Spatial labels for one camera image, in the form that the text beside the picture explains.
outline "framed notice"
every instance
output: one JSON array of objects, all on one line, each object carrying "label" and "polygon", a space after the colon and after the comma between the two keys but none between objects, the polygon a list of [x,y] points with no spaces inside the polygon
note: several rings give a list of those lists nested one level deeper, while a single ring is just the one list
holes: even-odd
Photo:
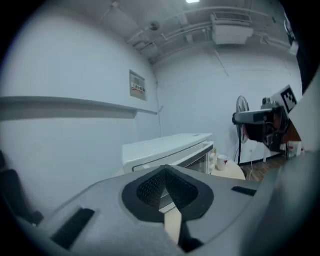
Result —
[{"label": "framed notice", "polygon": [[130,95],[140,100],[146,101],[145,79],[130,70]]}]

